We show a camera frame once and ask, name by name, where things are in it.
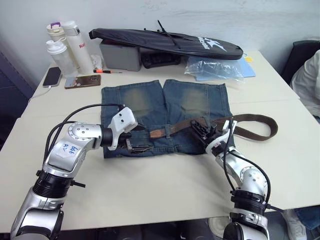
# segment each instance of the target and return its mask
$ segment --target black phone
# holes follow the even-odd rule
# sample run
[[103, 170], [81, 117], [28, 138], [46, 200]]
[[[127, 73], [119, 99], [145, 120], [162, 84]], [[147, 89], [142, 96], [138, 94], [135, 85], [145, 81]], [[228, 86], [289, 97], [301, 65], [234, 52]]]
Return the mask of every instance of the black phone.
[[61, 70], [58, 67], [51, 67], [48, 70], [48, 73], [45, 76], [43, 81], [43, 87], [48, 88], [49, 86], [55, 87], [59, 85], [61, 78]]

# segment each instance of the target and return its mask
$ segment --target belt loop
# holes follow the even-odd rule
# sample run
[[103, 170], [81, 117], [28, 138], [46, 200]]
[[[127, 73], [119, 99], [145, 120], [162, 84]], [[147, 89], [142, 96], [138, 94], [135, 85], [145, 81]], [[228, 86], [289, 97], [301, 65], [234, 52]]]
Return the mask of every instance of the belt loop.
[[203, 118], [205, 120], [206, 126], [210, 128], [211, 127], [210, 118], [208, 116], [203, 116]]
[[166, 124], [164, 125], [164, 132], [165, 132], [165, 138], [166, 139], [170, 139], [170, 128], [171, 128], [171, 125], [170, 124]]

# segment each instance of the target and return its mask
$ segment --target printed logo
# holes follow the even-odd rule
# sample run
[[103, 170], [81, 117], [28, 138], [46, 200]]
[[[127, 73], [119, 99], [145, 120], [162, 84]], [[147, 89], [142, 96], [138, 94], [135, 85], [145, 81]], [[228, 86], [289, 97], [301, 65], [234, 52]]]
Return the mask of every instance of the printed logo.
[[218, 48], [222, 49], [223, 51], [225, 51], [225, 52], [227, 51], [218, 41], [214, 41], [214, 40], [206, 38], [206, 37], [203, 38], [200, 36], [198, 36], [198, 39], [199, 39], [199, 42], [202, 44], [202, 46], [205, 49], [210, 49], [210, 47], [213, 48], [214, 46], [217, 46]]

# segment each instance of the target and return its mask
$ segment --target phone case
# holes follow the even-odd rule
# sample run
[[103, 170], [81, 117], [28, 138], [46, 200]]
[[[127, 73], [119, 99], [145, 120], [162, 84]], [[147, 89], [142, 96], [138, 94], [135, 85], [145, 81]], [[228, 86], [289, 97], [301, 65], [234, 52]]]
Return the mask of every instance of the phone case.
[[101, 85], [101, 75], [67, 77], [65, 89], [76, 89]]

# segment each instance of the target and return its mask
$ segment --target white table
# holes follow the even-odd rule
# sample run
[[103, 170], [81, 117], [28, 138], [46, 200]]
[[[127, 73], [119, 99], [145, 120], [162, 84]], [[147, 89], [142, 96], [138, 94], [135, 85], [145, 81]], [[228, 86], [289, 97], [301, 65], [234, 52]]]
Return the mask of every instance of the white table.
[[[205, 81], [208, 84], [226, 83], [230, 104], [254, 103], [266, 101], [283, 101], [298, 99], [298, 95], [283, 81], [260, 52], [248, 52], [253, 58], [250, 63], [256, 77], [245, 78], [243, 83], [235, 80]], [[123, 71], [123, 73], [101, 74], [101, 85], [94, 87], [65, 89], [66, 79], [62, 78], [59, 86], [53, 87], [48, 93], [31, 100], [22, 117], [65, 115], [90, 104], [101, 103], [101, 89], [119, 85], [149, 82], [159, 80], [163, 85], [166, 79], [176, 79], [184, 82], [195, 82], [191, 75], [185, 75], [185, 66], [173, 65], [151, 69], [141, 68], [138, 72]], [[34, 95], [44, 93], [44, 78]], [[86, 113], [99, 113], [101, 108], [94, 107], [85, 110]]]
[[[268, 141], [235, 137], [238, 149], [270, 177], [270, 203], [283, 209], [320, 204], [320, 125], [301, 102], [230, 107], [233, 114], [264, 114], [278, 123], [277, 135]], [[0, 217], [0, 232], [10, 231], [37, 179], [49, 130], [66, 115], [24, 116], [14, 125], [0, 152], [0, 213], [7, 216]], [[99, 124], [100, 113], [79, 113], [72, 120]], [[240, 125], [268, 134], [263, 124]], [[75, 180], [86, 188], [69, 190], [63, 230], [218, 217], [228, 215], [233, 206], [223, 170], [206, 154], [103, 159], [100, 148], [87, 154]]]

